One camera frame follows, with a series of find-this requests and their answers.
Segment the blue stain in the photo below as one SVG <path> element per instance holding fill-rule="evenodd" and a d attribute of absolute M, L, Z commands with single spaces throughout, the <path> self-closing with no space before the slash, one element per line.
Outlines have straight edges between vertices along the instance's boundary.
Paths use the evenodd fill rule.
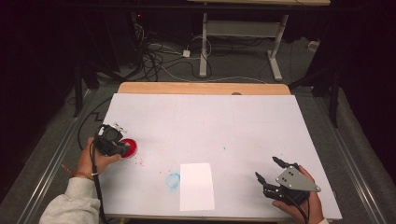
<path fill-rule="evenodd" d="M 180 174 L 170 174 L 166 177 L 166 186 L 171 190 L 176 190 L 180 185 Z"/>

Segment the white paper sheet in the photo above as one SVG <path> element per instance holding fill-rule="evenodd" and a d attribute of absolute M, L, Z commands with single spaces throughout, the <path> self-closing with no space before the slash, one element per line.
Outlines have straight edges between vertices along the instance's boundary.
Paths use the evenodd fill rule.
<path fill-rule="evenodd" d="M 209 163 L 180 164 L 180 211 L 214 210 Z"/>

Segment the desk leg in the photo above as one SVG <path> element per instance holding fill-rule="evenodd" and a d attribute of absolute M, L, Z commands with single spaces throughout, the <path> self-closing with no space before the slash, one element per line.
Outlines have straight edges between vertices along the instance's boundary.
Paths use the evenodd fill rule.
<path fill-rule="evenodd" d="M 201 61 L 199 65 L 199 76 L 206 77 L 206 32 L 207 32 L 207 13 L 204 13 L 203 27 L 202 27 L 202 50 L 201 50 Z"/>
<path fill-rule="evenodd" d="M 276 62 L 276 53 L 277 53 L 277 50 L 279 49 L 280 41 L 282 40 L 282 35 L 283 35 L 283 32 L 285 31 L 286 22 L 288 21 L 288 17 L 289 17 L 289 15 L 284 15 L 282 17 L 282 22 L 280 23 L 279 28 L 277 29 L 274 48 L 273 48 L 273 50 L 267 51 L 268 60 L 270 61 L 270 65 L 271 65 L 271 68 L 272 68 L 272 71 L 274 74 L 275 81 L 282 80 L 279 66 L 277 65 L 277 62 Z"/>

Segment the silver bracket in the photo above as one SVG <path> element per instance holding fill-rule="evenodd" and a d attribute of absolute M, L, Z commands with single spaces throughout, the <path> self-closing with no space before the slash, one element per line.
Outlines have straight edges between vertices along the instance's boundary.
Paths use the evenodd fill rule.
<path fill-rule="evenodd" d="M 321 189 L 312 180 L 308 179 L 294 166 L 289 166 L 280 176 L 276 178 L 276 182 L 288 189 L 297 189 L 304 191 L 320 192 Z"/>

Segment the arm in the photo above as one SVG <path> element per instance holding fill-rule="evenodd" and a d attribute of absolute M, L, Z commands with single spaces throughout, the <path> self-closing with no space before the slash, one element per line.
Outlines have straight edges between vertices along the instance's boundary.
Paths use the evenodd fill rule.
<path fill-rule="evenodd" d="M 81 151 L 75 177 L 69 179 L 66 192 L 49 203 L 40 223 L 99 223 L 100 202 L 95 196 L 95 185 L 88 178 L 92 173 L 92 140 L 89 138 L 87 146 Z M 119 161 L 121 156 L 106 157 L 96 152 L 95 158 L 98 173 L 101 174 L 110 163 Z"/>
<path fill-rule="evenodd" d="M 305 175 L 306 177 L 308 177 L 309 179 L 315 182 L 314 178 L 305 170 L 303 166 L 300 166 L 299 168 L 303 175 Z M 322 206 L 318 194 L 314 191 L 311 191 L 308 200 L 303 202 L 300 206 L 307 216 L 309 214 L 309 223 L 310 224 L 329 223 L 327 219 L 324 218 L 323 216 Z M 298 223 L 304 224 L 304 218 L 295 206 L 287 205 L 281 201 L 273 201 L 273 206 L 278 207 L 280 210 L 294 217 L 294 219 Z"/>

